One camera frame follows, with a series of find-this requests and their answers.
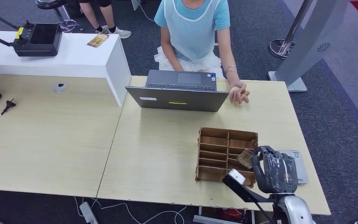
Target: woman's arm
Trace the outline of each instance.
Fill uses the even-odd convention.
[[[161,27],[161,47],[163,52],[171,63],[175,71],[183,71],[182,65],[180,65],[178,59],[176,58],[175,52],[171,45],[171,36],[169,35],[169,30],[167,27]]]
[[[231,51],[230,28],[218,30],[217,39],[219,43],[221,64],[223,65],[223,70],[226,73],[227,81],[231,87],[238,86],[241,89],[240,91],[231,92],[230,98],[233,101],[237,101],[238,103],[241,103],[242,101],[248,103],[249,92],[246,94],[241,94],[245,92],[246,84],[241,82],[240,78],[238,77],[238,71],[235,65],[233,52]]]

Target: power strip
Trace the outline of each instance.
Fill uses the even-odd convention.
[[[92,212],[90,205],[88,202],[84,202],[83,204],[81,204],[79,206],[80,210],[83,213],[84,219],[86,220],[86,223],[90,223],[90,224],[98,224],[94,213]]]

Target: black control panel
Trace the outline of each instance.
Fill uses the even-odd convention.
[[[18,56],[56,56],[61,36],[62,31],[58,24],[34,24],[27,21],[20,28],[13,48]]]
[[[194,86],[194,85],[170,85],[170,84],[154,84],[147,85],[148,88],[164,88],[164,89],[178,89],[178,90],[202,90],[215,91],[211,86]]]

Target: white shoe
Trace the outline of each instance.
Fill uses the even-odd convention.
[[[95,31],[96,34],[107,34],[109,31],[109,27],[108,25],[105,26],[101,26],[102,27],[102,32],[99,32],[98,30]]]
[[[110,32],[108,30],[108,34],[118,34],[118,35],[120,35],[121,39],[126,39],[131,36],[132,32],[128,31],[128,30],[122,30],[122,29],[119,29],[118,27],[116,27],[116,30],[114,33]]]

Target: person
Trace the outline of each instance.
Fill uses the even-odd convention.
[[[112,11],[112,1],[111,0],[96,0],[99,4],[99,8],[101,9],[102,15],[106,21],[107,25],[100,26],[98,21],[96,20],[94,11],[89,3],[89,0],[79,0],[80,8],[82,9],[84,15],[89,20],[93,28],[95,29],[95,33],[103,33],[103,34],[118,34],[121,39],[125,39],[131,36],[132,32],[128,30],[119,29],[113,20],[113,11]]]
[[[154,20],[161,27],[161,47],[154,56],[160,70],[213,72],[224,78],[223,65],[235,90],[231,100],[249,102],[231,51],[227,0],[162,0]],[[221,59],[213,53],[215,31]]]

